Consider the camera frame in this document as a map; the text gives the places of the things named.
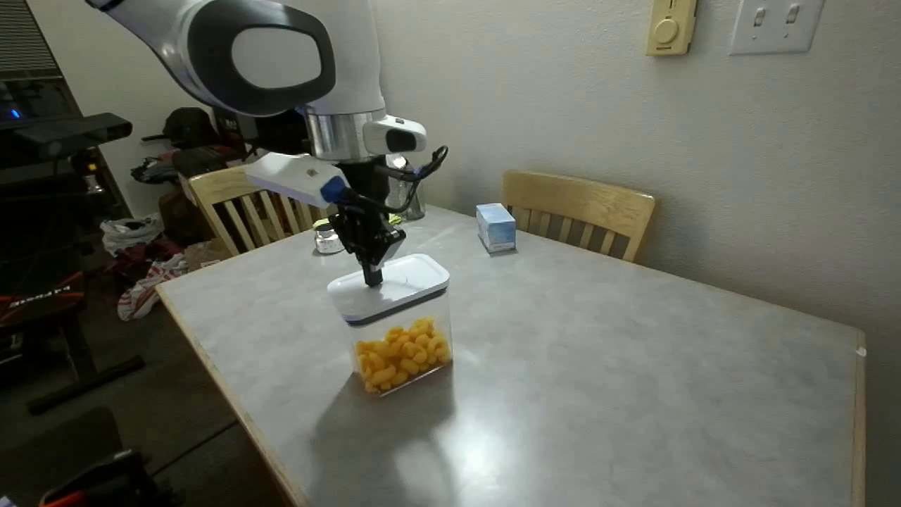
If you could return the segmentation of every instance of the cable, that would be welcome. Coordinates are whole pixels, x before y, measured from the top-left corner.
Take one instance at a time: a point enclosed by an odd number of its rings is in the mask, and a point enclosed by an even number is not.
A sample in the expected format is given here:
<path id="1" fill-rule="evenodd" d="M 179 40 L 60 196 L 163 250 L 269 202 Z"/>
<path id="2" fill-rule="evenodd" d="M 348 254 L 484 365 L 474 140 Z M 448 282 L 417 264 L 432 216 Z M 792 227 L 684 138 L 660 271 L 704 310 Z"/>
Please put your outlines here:
<path id="1" fill-rule="evenodd" d="M 190 445 L 186 451 L 176 454 L 173 458 L 166 458 L 163 465 L 159 465 L 149 476 L 160 476 L 163 469 L 169 469 L 173 465 L 179 465 L 180 458 L 186 458 L 190 454 L 194 454 L 197 448 L 210 445 L 212 440 L 222 436 L 225 431 L 236 429 L 236 420 L 229 420 L 222 429 L 217 429 L 214 434 L 197 440 L 194 445 Z"/>

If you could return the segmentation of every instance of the light switch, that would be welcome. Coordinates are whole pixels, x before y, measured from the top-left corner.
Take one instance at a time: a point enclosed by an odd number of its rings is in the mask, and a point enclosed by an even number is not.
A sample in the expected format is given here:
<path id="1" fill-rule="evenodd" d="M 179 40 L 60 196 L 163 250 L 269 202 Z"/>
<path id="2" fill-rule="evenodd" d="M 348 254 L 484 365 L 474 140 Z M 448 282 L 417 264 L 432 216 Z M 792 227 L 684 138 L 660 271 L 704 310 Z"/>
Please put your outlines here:
<path id="1" fill-rule="evenodd" d="M 745 0 L 731 53 L 807 53 L 812 51 L 823 0 Z"/>
<path id="2" fill-rule="evenodd" d="M 680 55 L 688 53 L 697 34 L 698 0 L 654 0 L 649 53 Z"/>

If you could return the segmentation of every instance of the gray table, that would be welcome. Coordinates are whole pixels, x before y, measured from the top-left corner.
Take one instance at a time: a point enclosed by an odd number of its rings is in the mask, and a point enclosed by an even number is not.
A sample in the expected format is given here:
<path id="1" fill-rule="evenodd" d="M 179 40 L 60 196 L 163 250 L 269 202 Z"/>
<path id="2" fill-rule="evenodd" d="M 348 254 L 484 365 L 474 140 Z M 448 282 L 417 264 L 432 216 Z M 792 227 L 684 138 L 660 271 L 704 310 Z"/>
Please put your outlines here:
<path id="1" fill-rule="evenodd" d="M 376 399 L 303 233 L 160 295 L 297 505 L 861 505 L 860 329 L 429 207 L 455 365 Z"/>

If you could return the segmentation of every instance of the wooden chair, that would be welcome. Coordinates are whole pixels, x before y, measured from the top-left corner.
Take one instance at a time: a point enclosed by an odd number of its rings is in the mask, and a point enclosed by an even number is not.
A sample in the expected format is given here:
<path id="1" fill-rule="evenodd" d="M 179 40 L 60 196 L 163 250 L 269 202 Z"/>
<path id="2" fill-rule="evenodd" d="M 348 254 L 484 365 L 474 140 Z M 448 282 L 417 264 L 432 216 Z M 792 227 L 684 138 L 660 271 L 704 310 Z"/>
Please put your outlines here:
<path id="1" fill-rule="evenodd" d="M 505 205 L 524 231 L 633 262 L 656 200 L 597 181 L 512 168 L 505 175 Z"/>
<path id="2" fill-rule="evenodd" d="M 231 255 L 314 227 L 315 207 L 255 189 L 246 165 L 190 181 L 197 205 Z"/>

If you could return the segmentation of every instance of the blue box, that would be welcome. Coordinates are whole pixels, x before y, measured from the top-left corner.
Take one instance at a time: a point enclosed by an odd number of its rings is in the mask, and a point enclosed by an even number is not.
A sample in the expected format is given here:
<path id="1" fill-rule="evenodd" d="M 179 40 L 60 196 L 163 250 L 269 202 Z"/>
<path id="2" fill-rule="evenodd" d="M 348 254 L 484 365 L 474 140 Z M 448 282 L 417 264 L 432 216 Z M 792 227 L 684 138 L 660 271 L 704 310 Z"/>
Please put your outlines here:
<path id="1" fill-rule="evenodd" d="M 476 223 L 484 250 L 517 250 L 517 216 L 502 202 L 476 205 Z"/>

